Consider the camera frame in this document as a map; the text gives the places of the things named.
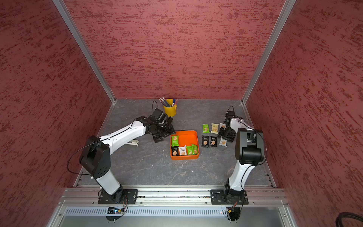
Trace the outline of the orange storage box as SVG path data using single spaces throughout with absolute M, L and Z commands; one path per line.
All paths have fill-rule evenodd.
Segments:
M 179 135 L 179 146 L 191 146 L 192 144 L 195 144 L 198 146 L 199 150 L 199 140 L 198 140 L 198 134 L 195 130 L 189 130 L 189 131 L 176 131 L 175 134 L 170 136 L 170 158 L 174 161 L 180 161 L 180 160 L 193 160 L 198 159 L 200 155 L 200 151 L 198 155 L 186 155 L 186 156 L 172 156 L 171 154 L 171 137 Z

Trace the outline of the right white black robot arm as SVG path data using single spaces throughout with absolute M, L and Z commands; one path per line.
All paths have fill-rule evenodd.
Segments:
M 228 126 L 236 132 L 236 165 L 225 184 L 224 194 L 239 196 L 251 171 L 265 160 L 264 135 L 262 130 L 252 128 L 239 117 L 228 120 Z

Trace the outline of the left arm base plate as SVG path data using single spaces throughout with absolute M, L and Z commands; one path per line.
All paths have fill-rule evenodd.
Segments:
M 108 194 L 104 189 L 98 192 L 98 204 L 135 204 L 138 196 L 137 189 L 119 189 L 114 194 Z

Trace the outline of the white cookie packet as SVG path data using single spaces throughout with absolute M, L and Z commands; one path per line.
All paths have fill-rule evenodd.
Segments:
M 186 149 L 186 146 L 179 147 L 179 148 L 178 148 L 178 151 L 179 151 L 179 156 L 186 156 L 186 155 L 187 155 L 187 149 Z

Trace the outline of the green cookie packet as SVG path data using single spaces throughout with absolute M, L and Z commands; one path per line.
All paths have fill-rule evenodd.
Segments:
M 179 135 L 175 135 L 171 137 L 171 147 L 179 146 Z
M 202 133 L 210 133 L 208 124 L 203 124 L 202 125 Z

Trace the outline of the black cookie packet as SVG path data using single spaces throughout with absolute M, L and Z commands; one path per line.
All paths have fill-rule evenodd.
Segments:
M 201 144 L 201 146 L 202 146 L 202 147 L 207 147 L 207 148 L 209 148 L 209 139 L 210 139 L 210 137 L 209 137 L 209 136 L 202 135 L 202 144 Z
M 218 145 L 218 142 L 217 142 L 217 137 L 215 136 L 211 136 L 210 137 L 210 144 L 209 144 L 211 147 L 217 147 Z
M 179 147 L 178 146 L 171 147 L 171 154 L 172 156 L 179 156 Z

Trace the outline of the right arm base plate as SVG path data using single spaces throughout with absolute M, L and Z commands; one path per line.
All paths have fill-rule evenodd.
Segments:
M 247 205 L 249 204 L 246 191 L 229 190 L 211 190 L 211 203 L 217 204 L 229 204 L 229 205 Z

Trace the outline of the white cookie packet outside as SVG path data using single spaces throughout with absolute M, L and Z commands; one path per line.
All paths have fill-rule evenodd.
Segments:
M 226 147 L 227 146 L 227 140 L 221 138 L 220 142 L 219 142 L 219 145 Z

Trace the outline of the white object under left arm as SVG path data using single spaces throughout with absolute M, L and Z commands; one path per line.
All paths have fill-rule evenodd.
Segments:
M 139 145 L 139 141 L 138 140 L 132 140 L 132 141 L 130 141 L 130 142 L 128 142 L 128 143 L 126 143 L 126 145 L 133 145 L 133 146 L 138 146 Z

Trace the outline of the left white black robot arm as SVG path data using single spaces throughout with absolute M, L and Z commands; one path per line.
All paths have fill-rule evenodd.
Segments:
M 155 143 L 175 134 L 172 122 L 172 117 L 161 120 L 153 116 L 141 116 L 113 133 L 101 137 L 91 136 L 82 149 L 79 163 L 91 174 L 104 192 L 115 195 L 122 191 L 122 186 L 111 170 L 111 155 L 128 142 L 145 134 L 152 135 Z

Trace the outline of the cream cookie packet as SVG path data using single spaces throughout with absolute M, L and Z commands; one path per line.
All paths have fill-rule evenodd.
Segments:
M 218 127 L 219 127 L 219 124 L 211 124 L 211 133 L 213 134 L 218 134 Z

